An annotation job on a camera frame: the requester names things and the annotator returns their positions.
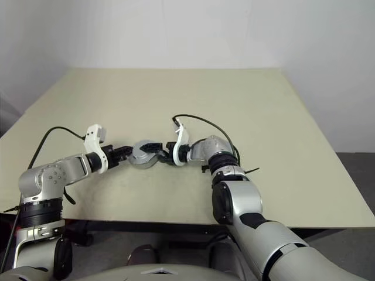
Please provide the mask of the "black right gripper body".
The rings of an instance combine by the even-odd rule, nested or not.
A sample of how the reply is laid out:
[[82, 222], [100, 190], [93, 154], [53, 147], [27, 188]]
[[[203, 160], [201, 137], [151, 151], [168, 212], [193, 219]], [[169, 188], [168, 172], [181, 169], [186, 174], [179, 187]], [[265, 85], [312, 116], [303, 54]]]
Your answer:
[[165, 153], [168, 154], [168, 162], [164, 163], [164, 164], [167, 164], [167, 165], [170, 165], [170, 166], [175, 165], [175, 162], [174, 162], [174, 159], [173, 159], [173, 149], [174, 149], [175, 144], [176, 144], [176, 142], [167, 142], [166, 143], [166, 149], [162, 150], [162, 151], [165, 151]]

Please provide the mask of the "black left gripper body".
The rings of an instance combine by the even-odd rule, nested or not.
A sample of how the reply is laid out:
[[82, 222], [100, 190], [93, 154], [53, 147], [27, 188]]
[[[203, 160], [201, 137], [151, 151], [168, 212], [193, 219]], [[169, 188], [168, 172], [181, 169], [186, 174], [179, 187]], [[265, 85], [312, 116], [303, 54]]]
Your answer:
[[119, 161], [117, 159], [117, 153], [114, 151], [112, 145], [102, 146], [101, 150], [104, 152], [107, 158], [108, 169], [112, 169], [113, 167], [116, 167], [119, 165]]

